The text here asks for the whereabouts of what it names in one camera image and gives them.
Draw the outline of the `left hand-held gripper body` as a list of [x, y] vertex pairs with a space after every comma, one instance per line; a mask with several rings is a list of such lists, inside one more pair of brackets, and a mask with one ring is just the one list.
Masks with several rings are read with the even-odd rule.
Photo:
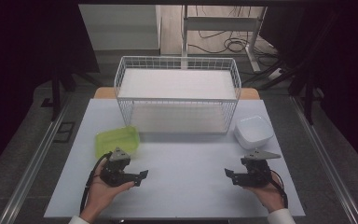
[[124, 183], [140, 180], [139, 175], [125, 174], [124, 168], [131, 162], [131, 157], [117, 147], [108, 155], [106, 163], [100, 172], [101, 180], [110, 187], [118, 187]]

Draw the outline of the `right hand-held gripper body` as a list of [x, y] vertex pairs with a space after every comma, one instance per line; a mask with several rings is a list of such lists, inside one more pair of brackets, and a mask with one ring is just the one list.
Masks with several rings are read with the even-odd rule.
[[234, 174], [233, 179], [239, 180], [241, 187], [265, 187], [272, 180], [268, 160], [279, 159], [280, 155], [264, 150], [254, 149], [241, 158], [245, 166], [245, 174]]

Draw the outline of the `green plastic container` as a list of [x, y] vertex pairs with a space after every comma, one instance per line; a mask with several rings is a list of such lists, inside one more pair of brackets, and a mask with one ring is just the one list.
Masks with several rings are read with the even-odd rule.
[[133, 126], [125, 126], [95, 135], [95, 157], [113, 151], [117, 147], [131, 155], [140, 145], [138, 130]]

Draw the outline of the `white square bowl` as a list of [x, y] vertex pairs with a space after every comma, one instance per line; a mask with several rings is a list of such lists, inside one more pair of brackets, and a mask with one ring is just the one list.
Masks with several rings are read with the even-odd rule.
[[234, 128], [234, 135], [240, 146], [254, 149], [264, 146], [274, 136], [269, 122], [260, 116], [239, 119]]

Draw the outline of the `white wire shelf rack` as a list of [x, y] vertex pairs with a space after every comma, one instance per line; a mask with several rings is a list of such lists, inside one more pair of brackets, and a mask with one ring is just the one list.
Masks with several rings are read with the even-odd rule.
[[141, 133], [225, 134], [241, 96], [232, 58], [124, 56], [114, 87], [124, 122]]

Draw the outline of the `person's right hand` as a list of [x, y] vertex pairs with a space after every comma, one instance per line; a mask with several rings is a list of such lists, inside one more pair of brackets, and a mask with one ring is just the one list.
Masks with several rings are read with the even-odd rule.
[[244, 187], [244, 189], [250, 190], [269, 213], [284, 208], [284, 200], [280, 192], [271, 183], [263, 188]]

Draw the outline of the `person's left hand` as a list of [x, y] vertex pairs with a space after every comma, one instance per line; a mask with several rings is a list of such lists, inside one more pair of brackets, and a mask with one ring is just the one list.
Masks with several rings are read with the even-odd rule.
[[86, 205], [79, 217], [92, 224], [119, 193], [129, 190], [133, 186], [133, 182], [128, 182], [118, 187], [110, 187], [101, 180], [100, 173], [96, 172], [92, 178]]

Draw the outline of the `black floor plate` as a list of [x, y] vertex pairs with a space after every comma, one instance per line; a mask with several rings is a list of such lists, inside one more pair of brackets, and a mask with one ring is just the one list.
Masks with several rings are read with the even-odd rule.
[[68, 143], [75, 128], [73, 121], [62, 122], [56, 132], [53, 142], [54, 143]]

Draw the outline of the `wooden table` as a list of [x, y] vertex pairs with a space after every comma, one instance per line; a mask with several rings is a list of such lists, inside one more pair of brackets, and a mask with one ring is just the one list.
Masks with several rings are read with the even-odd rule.
[[[101, 87], [98, 88], [94, 94], [95, 99], [115, 99], [116, 92], [114, 87]], [[259, 93], [254, 88], [242, 88], [241, 100], [260, 100]]]

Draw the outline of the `black stand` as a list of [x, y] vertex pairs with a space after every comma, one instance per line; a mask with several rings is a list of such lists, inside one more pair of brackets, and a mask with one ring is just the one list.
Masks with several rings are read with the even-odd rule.
[[55, 121], [62, 111], [61, 87], [70, 92], [76, 90], [76, 82], [73, 75], [85, 79], [96, 87], [103, 85], [99, 80], [74, 65], [66, 64], [55, 66], [51, 72], [52, 121]]
[[309, 48], [304, 53], [300, 63], [294, 67], [289, 67], [281, 75], [273, 78], [271, 81], [256, 87], [258, 91], [265, 91], [292, 77], [293, 80], [288, 87], [288, 92], [291, 96], [297, 96], [302, 89], [305, 89], [305, 100], [303, 105], [304, 116], [310, 125], [313, 124], [311, 112], [315, 63], [318, 57], [318, 52], [321, 50], [326, 37], [337, 20], [337, 17], [338, 14], [336, 11], [332, 10], [328, 13], [326, 18], [320, 22], [318, 27], [315, 29], [314, 35], [312, 35], [308, 40]]

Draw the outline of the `white power strip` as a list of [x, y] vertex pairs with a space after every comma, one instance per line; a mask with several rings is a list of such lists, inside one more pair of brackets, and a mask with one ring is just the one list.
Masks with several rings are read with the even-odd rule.
[[269, 78], [270, 80], [275, 79], [275, 78], [279, 77], [282, 73], [283, 73], [283, 70], [282, 70], [281, 68], [277, 68], [274, 72], [272, 72], [272, 73], [268, 76], [268, 78]]

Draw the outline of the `aluminium rail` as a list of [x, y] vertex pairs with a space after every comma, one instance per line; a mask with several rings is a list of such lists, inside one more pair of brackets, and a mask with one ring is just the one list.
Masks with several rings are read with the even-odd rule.
[[35, 150], [23, 175], [21, 176], [17, 187], [14, 189], [5, 209], [3, 210], [3, 213], [0, 216], [0, 224], [14, 224], [26, 199], [26, 196], [29, 193], [30, 188], [33, 185], [34, 180], [40, 170], [40, 167], [47, 156], [54, 136], [62, 124], [62, 120], [67, 113], [72, 98], [72, 93], [68, 93], [64, 96], [62, 101], [62, 110], [59, 112], [56, 119], [49, 124], [48, 130]]
[[351, 224], [358, 224], [358, 206], [351, 196], [346, 184], [339, 175], [336, 166], [328, 155], [319, 134], [317, 134], [315, 128], [308, 122], [306, 116], [304, 115], [305, 109], [301, 102], [293, 96], [290, 96], [290, 100], [294, 105], [296, 113], [310, 139], [312, 147], [320, 160], [331, 186], [336, 193], [346, 216], [348, 217], [349, 222]]

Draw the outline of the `white metal desk frame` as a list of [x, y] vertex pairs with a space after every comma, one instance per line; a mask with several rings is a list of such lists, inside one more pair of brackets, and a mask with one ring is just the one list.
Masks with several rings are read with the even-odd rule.
[[252, 36], [245, 44], [245, 52], [254, 72], [260, 72], [255, 57], [255, 42], [259, 35], [267, 8], [261, 7], [256, 17], [210, 17], [188, 16], [188, 6], [183, 6], [182, 12], [182, 49], [181, 55], [187, 56], [187, 33], [189, 31], [217, 31], [217, 32], [248, 32]]

